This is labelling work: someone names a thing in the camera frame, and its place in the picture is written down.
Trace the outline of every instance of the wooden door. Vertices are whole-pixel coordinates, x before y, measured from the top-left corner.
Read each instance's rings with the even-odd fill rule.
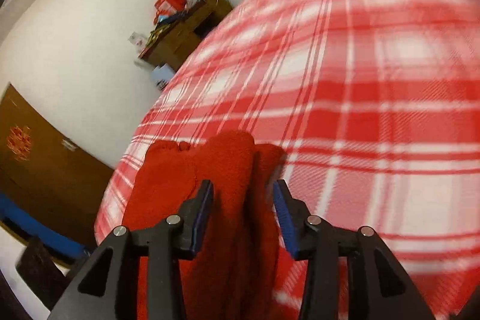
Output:
[[[29,135],[30,151],[12,149],[15,127]],[[8,87],[0,103],[0,191],[18,207],[57,233],[94,247],[93,225],[112,173]]]

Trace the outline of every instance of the red plaid bedsheet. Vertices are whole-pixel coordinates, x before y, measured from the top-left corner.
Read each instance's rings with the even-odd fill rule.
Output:
[[[310,211],[374,227],[443,318],[480,281],[479,21],[479,0],[245,0],[138,126],[97,240],[150,144],[243,129],[288,152],[282,177]],[[305,271],[281,249],[274,296],[292,318]]]

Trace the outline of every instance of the metal pin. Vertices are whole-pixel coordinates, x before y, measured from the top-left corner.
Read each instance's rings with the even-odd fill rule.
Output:
[[[127,228],[124,226],[116,226],[113,228],[113,234],[115,236],[122,236],[127,232]]]
[[[315,215],[315,214],[312,214],[310,216],[307,217],[307,222],[308,224],[312,225],[312,226],[317,226],[318,224],[320,224],[322,222],[322,219]]]
[[[167,223],[170,224],[171,226],[178,224],[181,220],[182,220],[181,217],[178,216],[177,214],[172,214],[166,218]]]
[[[360,232],[364,236],[373,236],[373,234],[375,233],[374,229],[369,226],[363,226],[362,228],[360,228]]]

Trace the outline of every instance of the red fabric fold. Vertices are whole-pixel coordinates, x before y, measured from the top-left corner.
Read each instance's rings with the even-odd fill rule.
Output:
[[[157,141],[147,151],[127,204],[123,224],[154,226],[195,195],[203,179],[214,185],[214,204],[203,247],[181,261],[189,320],[264,320],[276,311],[272,290],[278,228],[267,184],[284,154],[245,132],[221,133],[205,145]],[[146,259],[141,259],[139,320],[147,319]]]

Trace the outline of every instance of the wooden cabinet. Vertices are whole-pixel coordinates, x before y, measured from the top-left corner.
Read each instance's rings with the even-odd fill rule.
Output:
[[[16,127],[30,138],[25,156],[9,144]],[[93,226],[112,174],[8,87],[0,103],[0,191],[20,209],[47,228],[95,247]]]
[[[197,2],[185,16],[160,33],[140,58],[155,66],[168,64],[177,71],[205,35],[231,11],[232,6],[227,0]]]

